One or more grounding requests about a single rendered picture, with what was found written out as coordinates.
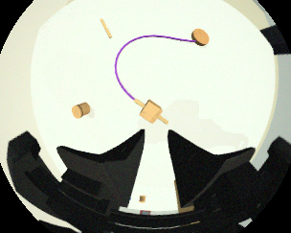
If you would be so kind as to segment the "round wooden button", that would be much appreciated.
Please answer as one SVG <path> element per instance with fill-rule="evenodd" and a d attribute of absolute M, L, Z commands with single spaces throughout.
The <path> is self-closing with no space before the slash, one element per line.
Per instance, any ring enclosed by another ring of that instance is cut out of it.
<path fill-rule="evenodd" d="M 199 46 L 207 45 L 210 38 L 208 36 L 208 33 L 203 31 L 202 29 L 195 29 L 192 33 L 190 33 L 192 37 L 192 40 L 195 40 L 194 44 L 197 44 Z"/>

